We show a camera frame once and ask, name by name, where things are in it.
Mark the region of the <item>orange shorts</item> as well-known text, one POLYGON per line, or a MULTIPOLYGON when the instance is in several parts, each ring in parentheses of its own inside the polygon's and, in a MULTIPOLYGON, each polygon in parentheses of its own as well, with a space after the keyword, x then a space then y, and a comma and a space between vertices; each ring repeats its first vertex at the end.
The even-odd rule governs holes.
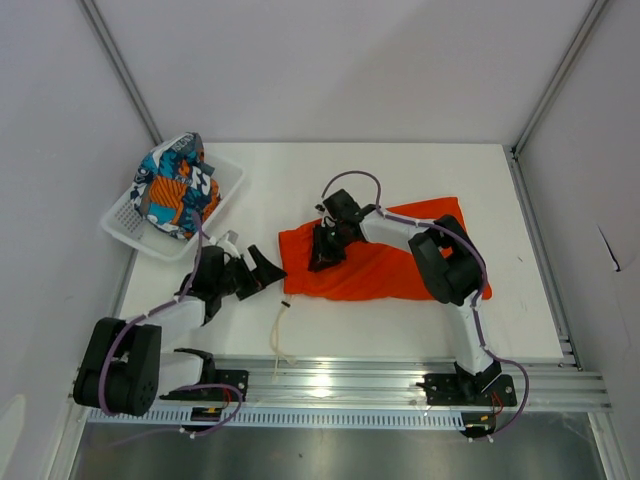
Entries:
MULTIPOLYGON (((388 211, 424 220, 451 215, 465 230, 464 216, 455 197, 419 201, 396 206, 388 211)), ((282 231, 278 235, 280 257, 287 273, 285 293, 332 301, 386 298, 436 301, 425 289, 412 256, 381 244, 357 242, 346 248, 347 258, 344 262, 320 272, 309 271, 312 230, 321 220, 282 231)), ((487 284, 482 299, 491 294, 491 288, 487 284)))

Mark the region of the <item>colourful patterned shorts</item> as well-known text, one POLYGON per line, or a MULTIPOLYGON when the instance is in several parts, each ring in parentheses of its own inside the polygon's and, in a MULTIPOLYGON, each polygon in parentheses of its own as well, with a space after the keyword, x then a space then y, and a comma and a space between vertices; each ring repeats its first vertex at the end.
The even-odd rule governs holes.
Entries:
POLYGON ((134 209, 156 229, 179 240, 197 233, 221 202, 215 168, 205 161, 202 138, 186 132, 149 151, 130 189, 134 209))

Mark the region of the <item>white plastic basket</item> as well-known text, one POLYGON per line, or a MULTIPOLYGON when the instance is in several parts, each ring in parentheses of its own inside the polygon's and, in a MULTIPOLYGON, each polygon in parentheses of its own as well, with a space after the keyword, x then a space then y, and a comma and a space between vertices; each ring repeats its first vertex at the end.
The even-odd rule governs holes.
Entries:
POLYGON ((133 182, 100 221, 115 239, 151 257, 175 261, 197 243, 231 202, 244 178, 236 162, 212 153, 159 146, 139 163, 133 182))

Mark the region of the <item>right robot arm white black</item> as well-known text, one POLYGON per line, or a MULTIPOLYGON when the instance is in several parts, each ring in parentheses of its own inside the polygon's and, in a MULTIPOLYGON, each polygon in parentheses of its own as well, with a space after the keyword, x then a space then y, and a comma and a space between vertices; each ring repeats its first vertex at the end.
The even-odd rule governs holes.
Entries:
POLYGON ((357 242, 409 253, 427 292, 447 308, 456 394, 472 404, 489 396, 501 366, 488 352, 482 331, 486 265, 458 220, 451 215, 417 219, 376 204, 362 207, 343 189, 316 209, 322 220, 313 228, 309 270, 320 272, 344 262, 346 248, 357 242))

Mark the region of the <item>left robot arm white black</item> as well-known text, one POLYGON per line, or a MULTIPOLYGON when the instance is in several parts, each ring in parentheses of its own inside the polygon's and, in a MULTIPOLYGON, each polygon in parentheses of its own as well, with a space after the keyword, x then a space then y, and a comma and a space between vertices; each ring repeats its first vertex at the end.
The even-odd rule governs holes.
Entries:
POLYGON ((73 384, 74 402, 108 415, 142 416, 158 398, 229 400, 240 383, 218 371, 212 353, 177 342, 206 326, 225 298, 245 300, 286 276, 256 246, 246 255, 200 248, 171 300, 131 320, 96 322, 73 384))

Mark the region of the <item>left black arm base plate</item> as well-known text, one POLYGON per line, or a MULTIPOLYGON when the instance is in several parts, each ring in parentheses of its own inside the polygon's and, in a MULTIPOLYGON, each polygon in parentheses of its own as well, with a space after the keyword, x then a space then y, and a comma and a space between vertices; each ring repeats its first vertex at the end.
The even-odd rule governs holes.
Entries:
POLYGON ((247 370, 217 370, 211 380, 201 380, 200 384, 220 384, 220 387, 174 390, 166 395, 161 395, 160 399, 191 402, 233 402, 237 400, 237 395, 229 389, 229 386, 232 386, 240 391, 242 400, 245 400, 249 376, 247 370))

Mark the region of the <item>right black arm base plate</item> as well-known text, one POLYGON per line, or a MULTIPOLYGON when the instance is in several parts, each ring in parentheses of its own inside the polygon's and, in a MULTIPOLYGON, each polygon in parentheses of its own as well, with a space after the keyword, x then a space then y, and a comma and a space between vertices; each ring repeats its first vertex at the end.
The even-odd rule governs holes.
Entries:
POLYGON ((515 407, 518 403, 513 379, 506 374, 481 385, 457 374, 431 373, 425 374, 415 386, 424 392, 430 406, 515 407))

